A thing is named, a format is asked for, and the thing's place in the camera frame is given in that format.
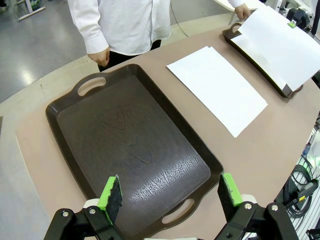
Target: hand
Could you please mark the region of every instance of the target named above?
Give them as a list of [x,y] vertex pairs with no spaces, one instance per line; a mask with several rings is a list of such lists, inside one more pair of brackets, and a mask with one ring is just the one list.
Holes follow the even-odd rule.
[[240,6],[237,6],[234,9],[234,12],[236,13],[236,15],[238,16],[240,21],[245,21],[247,20],[247,18],[250,16],[251,12],[249,10],[249,8],[247,7],[247,5],[244,3]]
[[109,56],[110,56],[110,47],[106,48],[105,50],[97,53],[88,54],[88,57],[95,61],[100,66],[107,66],[109,62]]

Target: shirt sleeve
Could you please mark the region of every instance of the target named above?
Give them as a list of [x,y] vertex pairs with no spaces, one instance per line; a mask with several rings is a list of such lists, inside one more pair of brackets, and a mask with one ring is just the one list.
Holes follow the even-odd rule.
[[236,8],[245,3],[245,0],[228,0],[232,7]]
[[109,44],[99,26],[98,0],[68,0],[74,25],[83,36],[87,54],[96,54]]

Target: white paper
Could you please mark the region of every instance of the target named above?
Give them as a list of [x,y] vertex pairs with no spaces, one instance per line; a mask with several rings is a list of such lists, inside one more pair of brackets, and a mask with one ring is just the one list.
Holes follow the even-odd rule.
[[246,54],[248,54],[248,56],[250,56],[269,75],[280,89],[285,88],[287,84],[286,81],[273,69],[272,64],[245,35],[241,34],[236,36],[232,38],[231,41],[237,44]]
[[257,9],[239,28],[295,91],[320,70],[320,45],[270,7]]
[[237,137],[267,106],[244,77],[212,47],[167,66]]

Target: tray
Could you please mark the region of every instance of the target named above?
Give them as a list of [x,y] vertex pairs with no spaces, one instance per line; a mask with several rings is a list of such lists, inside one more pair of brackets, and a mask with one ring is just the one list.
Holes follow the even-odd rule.
[[[106,84],[78,90],[103,77]],[[150,237],[188,218],[219,181],[222,165],[152,79],[130,64],[83,78],[46,108],[54,137],[88,199],[119,175],[123,201],[115,226],[127,240]],[[178,219],[162,219],[186,200]]]
[[244,50],[242,50],[237,44],[235,44],[232,39],[241,35],[238,30],[235,30],[235,27],[240,27],[241,23],[234,23],[229,29],[223,30],[222,35],[224,39],[234,47],[242,56],[244,56],[266,79],[267,81],[274,87],[274,89],[284,98],[292,99],[296,93],[300,92],[303,88],[301,85],[297,90],[292,91],[291,88],[286,84],[283,88],[280,88],[274,79],[270,76],[269,73],[265,71],[265,69],[260,66],[253,59],[253,56],[249,56]]

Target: person's left hand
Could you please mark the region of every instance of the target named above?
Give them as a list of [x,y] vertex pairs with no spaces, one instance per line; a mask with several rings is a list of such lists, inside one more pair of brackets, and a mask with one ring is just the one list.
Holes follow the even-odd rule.
[[236,13],[240,21],[245,21],[251,14],[249,8],[245,3],[240,6],[237,6],[234,9],[234,12]]

